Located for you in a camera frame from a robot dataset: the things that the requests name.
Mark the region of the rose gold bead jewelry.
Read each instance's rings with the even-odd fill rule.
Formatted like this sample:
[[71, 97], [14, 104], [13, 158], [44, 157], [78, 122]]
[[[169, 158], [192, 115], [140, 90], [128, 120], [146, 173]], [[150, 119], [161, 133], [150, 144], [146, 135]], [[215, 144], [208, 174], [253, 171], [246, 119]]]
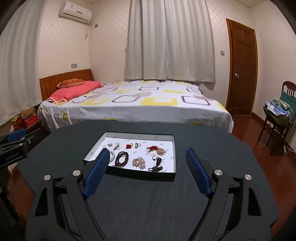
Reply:
[[163, 148], [158, 148], [158, 149], [156, 150], [156, 153], [157, 153], [159, 156], [163, 156], [163, 155], [166, 154], [166, 150], [163, 149]]

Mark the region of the red knot gold charm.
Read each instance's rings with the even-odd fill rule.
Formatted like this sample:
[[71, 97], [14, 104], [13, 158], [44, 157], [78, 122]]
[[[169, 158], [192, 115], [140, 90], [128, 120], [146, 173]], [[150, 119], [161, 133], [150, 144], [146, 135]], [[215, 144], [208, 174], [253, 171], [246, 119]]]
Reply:
[[159, 149], [158, 146], [149, 146], [147, 147], [147, 152], [150, 153], [150, 152], [154, 152], [154, 151], [157, 151]]

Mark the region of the dark green jewelry tray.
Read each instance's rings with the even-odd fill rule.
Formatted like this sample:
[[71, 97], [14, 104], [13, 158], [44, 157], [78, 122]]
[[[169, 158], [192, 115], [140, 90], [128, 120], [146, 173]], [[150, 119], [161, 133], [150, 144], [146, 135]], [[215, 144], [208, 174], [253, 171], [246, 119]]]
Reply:
[[[115, 144], [119, 150], [113, 150]], [[132, 149], [126, 144], [133, 143]], [[158, 146], [166, 150], [159, 156], [156, 151], [147, 152], [147, 147]], [[147, 181], [172, 182], [176, 176], [176, 148], [173, 135], [142, 133], [105, 132], [85, 156], [85, 161], [93, 161], [102, 151], [108, 149], [115, 153], [115, 159], [109, 163], [107, 174]]]

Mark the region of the yellow gift box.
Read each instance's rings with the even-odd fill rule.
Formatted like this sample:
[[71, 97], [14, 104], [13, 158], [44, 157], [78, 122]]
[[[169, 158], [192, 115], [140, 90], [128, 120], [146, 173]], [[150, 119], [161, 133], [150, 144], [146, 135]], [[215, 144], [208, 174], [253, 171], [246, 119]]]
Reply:
[[23, 120], [22, 120], [22, 118], [21, 118], [20, 115], [17, 115], [17, 116], [14, 116], [14, 117], [10, 120], [10, 122], [11, 122], [11, 125], [13, 125], [13, 126], [19, 126], [19, 125], [22, 124]]

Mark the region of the red gift box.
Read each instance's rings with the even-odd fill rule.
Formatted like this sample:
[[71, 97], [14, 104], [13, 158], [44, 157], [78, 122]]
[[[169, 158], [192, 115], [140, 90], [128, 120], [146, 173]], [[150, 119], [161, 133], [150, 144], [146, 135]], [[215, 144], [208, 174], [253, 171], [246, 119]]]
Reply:
[[38, 118], [37, 114], [34, 114], [33, 116], [27, 118], [26, 120], [23, 120], [23, 126], [25, 128], [29, 128], [30, 126], [36, 124], [40, 119]]

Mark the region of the brown teddy bear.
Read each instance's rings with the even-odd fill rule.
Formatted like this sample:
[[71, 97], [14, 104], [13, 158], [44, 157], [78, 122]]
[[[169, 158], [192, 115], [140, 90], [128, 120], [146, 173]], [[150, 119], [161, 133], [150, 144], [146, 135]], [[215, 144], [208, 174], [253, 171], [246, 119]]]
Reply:
[[20, 112], [22, 120], [27, 120], [28, 118], [30, 118], [34, 114], [35, 114], [35, 108], [24, 109]]

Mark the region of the pink pillow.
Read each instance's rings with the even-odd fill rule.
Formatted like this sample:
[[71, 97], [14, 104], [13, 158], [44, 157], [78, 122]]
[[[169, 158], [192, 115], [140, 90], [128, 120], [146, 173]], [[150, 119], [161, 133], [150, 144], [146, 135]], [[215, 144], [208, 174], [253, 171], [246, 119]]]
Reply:
[[85, 81], [83, 84], [59, 88], [50, 97], [47, 98], [48, 102], [60, 103], [68, 102], [71, 99], [80, 97], [88, 92], [91, 92], [97, 88], [102, 88], [104, 85], [97, 81]]

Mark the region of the bed with patterned sheet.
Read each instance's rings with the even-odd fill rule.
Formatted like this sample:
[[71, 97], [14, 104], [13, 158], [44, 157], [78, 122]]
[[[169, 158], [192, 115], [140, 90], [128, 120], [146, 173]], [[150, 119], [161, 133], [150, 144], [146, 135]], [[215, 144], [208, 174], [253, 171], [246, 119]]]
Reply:
[[40, 104], [38, 116], [50, 131], [85, 120], [185, 123], [229, 133], [234, 127], [222, 104], [197, 85], [179, 81], [122, 81], [61, 102], [50, 97]]

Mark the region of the orange cushion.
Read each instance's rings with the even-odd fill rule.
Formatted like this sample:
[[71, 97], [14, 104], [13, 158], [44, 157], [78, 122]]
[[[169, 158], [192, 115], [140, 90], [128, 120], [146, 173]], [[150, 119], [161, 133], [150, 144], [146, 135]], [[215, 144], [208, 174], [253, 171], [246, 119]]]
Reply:
[[58, 85], [57, 88], [68, 88], [68, 87], [73, 87], [73, 86], [78, 86], [82, 85], [85, 81], [82, 79], [67, 79], [61, 81]]

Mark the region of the white jade bangle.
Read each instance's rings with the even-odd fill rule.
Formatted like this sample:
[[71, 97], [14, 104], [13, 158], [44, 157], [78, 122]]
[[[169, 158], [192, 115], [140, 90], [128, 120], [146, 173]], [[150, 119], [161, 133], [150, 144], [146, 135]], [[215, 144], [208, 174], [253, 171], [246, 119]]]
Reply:
[[111, 150], [109, 150], [109, 162], [113, 162], [115, 159], [115, 153]]

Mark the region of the silver leaf brooch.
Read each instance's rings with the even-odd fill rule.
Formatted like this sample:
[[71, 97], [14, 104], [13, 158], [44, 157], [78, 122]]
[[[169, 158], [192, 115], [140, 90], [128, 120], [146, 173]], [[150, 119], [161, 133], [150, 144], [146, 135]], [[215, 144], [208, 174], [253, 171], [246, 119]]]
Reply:
[[115, 151], [115, 150], [119, 150], [119, 149], [120, 149], [120, 144], [119, 143], [115, 144], [113, 150]]

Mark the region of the small red flower brooch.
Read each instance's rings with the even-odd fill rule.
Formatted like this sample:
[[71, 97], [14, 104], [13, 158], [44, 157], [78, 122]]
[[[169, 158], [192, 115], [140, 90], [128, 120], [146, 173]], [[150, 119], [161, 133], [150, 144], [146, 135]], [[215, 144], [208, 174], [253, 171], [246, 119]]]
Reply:
[[133, 143], [130, 143], [130, 144], [126, 144], [126, 149], [132, 149], [134, 146]]

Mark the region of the left side grey curtain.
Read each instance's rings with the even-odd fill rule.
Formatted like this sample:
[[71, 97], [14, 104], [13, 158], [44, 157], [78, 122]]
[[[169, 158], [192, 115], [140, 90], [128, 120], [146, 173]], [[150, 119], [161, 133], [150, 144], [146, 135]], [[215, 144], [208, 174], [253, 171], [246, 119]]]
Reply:
[[39, 37], [46, 1], [25, 1], [1, 33], [1, 125], [41, 103]]

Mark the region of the pile of clothes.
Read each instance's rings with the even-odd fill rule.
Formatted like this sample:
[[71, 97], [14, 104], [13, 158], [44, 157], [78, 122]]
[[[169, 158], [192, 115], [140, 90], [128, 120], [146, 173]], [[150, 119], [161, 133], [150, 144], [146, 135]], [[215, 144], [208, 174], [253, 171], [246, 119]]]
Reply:
[[295, 97], [289, 96], [284, 91], [281, 92], [280, 98], [274, 98], [266, 101], [264, 107], [268, 113], [273, 114], [276, 118], [287, 118], [285, 124], [289, 127], [295, 124]]

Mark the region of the white air conditioner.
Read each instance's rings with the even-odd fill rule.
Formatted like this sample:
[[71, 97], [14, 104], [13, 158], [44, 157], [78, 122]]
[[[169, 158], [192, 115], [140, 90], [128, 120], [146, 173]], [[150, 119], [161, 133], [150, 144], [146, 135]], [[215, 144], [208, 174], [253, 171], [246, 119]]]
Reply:
[[91, 20], [92, 11], [70, 1], [66, 1], [60, 6], [59, 16], [86, 24]]

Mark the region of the wooden chair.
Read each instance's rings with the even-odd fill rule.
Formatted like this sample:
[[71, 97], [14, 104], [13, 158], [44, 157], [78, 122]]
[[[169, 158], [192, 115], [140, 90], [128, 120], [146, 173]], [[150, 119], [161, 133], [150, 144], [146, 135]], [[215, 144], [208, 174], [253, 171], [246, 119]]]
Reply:
[[[295, 97], [295, 84], [290, 81], [285, 81], [282, 84], [281, 92], [284, 91], [287, 93], [289, 96], [294, 96]], [[261, 128], [258, 141], [261, 139], [262, 134], [265, 130], [269, 131], [269, 139], [267, 140], [267, 145], [271, 141], [272, 137], [276, 137], [278, 140], [277, 146], [275, 146], [271, 150], [271, 155], [275, 154], [278, 152], [281, 148], [285, 147], [285, 142], [286, 138], [288, 136], [289, 131], [295, 127], [289, 127], [287, 124], [285, 124], [285, 121], [287, 118], [276, 118], [273, 116], [273, 114], [268, 113], [267, 109], [263, 106], [263, 112], [265, 113], [265, 120], [263, 122], [263, 126]]]

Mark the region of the brown wooden door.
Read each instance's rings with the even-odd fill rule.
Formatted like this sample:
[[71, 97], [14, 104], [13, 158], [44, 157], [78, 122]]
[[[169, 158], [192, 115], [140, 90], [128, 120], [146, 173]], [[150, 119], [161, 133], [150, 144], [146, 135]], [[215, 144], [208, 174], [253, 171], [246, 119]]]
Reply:
[[252, 113], [257, 87], [258, 54], [255, 30], [227, 19], [230, 48], [226, 109], [232, 115]]

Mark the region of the grey window curtain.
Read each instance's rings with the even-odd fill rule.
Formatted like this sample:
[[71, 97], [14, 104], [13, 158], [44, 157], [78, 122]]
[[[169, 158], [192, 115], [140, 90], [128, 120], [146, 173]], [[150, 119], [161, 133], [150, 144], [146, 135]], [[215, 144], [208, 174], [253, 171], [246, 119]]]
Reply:
[[214, 83], [215, 49], [206, 1], [132, 1], [125, 80]]

